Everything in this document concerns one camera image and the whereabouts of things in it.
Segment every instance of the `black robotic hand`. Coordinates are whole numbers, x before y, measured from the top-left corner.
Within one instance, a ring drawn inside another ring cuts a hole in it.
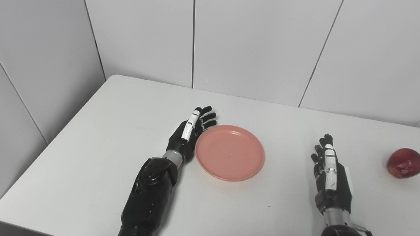
[[[352,192],[346,170],[338,162],[333,137],[326,134],[319,143],[321,145],[315,146],[317,154],[312,154],[311,158],[315,163],[314,175],[318,190],[315,203],[327,226],[321,236],[360,236],[356,229],[372,236],[370,231],[351,221]]]
[[[183,162],[190,161],[194,156],[195,144],[198,137],[206,129],[217,124],[217,122],[213,120],[216,118],[216,113],[210,113],[211,111],[211,106],[207,106],[203,109],[200,107],[196,108],[192,113],[191,118],[182,122],[169,138],[166,151],[176,151],[182,155]]]
[[[178,168],[193,157],[197,138],[216,125],[211,106],[196,108],[169,139],[163,157],[149,158],[139,171],[121,215],[118,236],[152,236],[160,227]]]

